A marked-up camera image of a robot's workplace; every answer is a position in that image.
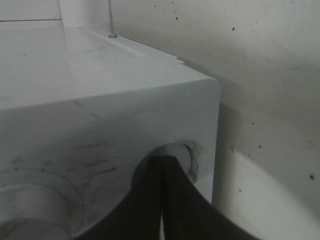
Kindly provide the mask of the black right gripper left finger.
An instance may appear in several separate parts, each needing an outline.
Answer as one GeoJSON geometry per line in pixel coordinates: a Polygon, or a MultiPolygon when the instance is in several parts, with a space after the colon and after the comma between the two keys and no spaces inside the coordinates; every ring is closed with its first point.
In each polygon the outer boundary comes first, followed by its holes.
{"type": "Polygon", "coordinates": [[[126,197],[78,240],[158,240],[162,216],[162,156],[142,165],[140,176],[126,197]]]}

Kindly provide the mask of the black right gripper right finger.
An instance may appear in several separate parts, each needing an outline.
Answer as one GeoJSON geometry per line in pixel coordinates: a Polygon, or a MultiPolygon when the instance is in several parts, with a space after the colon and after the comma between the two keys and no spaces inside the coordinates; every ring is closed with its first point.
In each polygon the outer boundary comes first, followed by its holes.
{"type": "Polygon", "coordinates": [[[254,240],[194,187],[177,158],[164,156],[163,226],[166,240],[254,240]]]}

